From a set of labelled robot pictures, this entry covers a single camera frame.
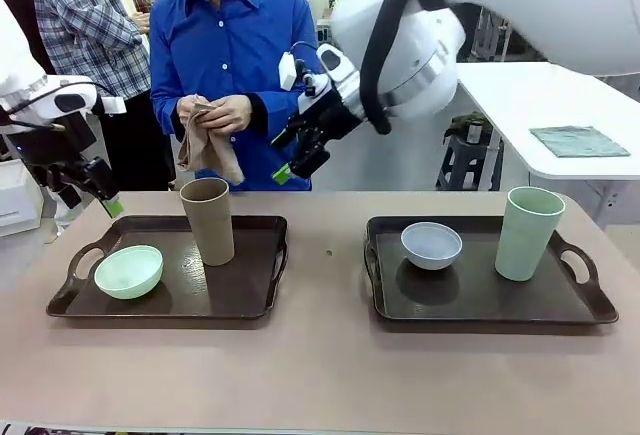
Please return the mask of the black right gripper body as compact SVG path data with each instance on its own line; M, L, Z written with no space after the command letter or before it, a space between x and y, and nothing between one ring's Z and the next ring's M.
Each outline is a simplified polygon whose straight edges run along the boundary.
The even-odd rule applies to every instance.
M323 81L322 88L315 88L314 97L305 92L298 97L298 112L304 121L299 142L326 144L340 140L366 119L358 82Z

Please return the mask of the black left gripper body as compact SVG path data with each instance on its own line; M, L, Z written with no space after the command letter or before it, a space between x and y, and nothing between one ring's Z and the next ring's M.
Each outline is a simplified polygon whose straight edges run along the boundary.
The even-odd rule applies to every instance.
M39 167L58 165L66 181L76 187L74 163L88 160L82 153L97 139L83 115L63 116L59 123L62 131L31 129L9 134L8 141L38 183Z

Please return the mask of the person's left hand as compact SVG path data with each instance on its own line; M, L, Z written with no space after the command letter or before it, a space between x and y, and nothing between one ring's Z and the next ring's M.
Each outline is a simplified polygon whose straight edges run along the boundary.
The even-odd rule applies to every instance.
M208 104L208 110L199 115L197 124L219 136L228 136L245 130L252 116L252 105L246 95L231 95Z

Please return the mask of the person's right hand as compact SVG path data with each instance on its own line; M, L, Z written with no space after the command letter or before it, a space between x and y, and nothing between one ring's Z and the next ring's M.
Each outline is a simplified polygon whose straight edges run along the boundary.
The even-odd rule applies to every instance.
M180 98L176 104L179 121L186 128L194 116L200 117L200 124L209 123L212 120L213 111L211 103L201 95L187 95Z

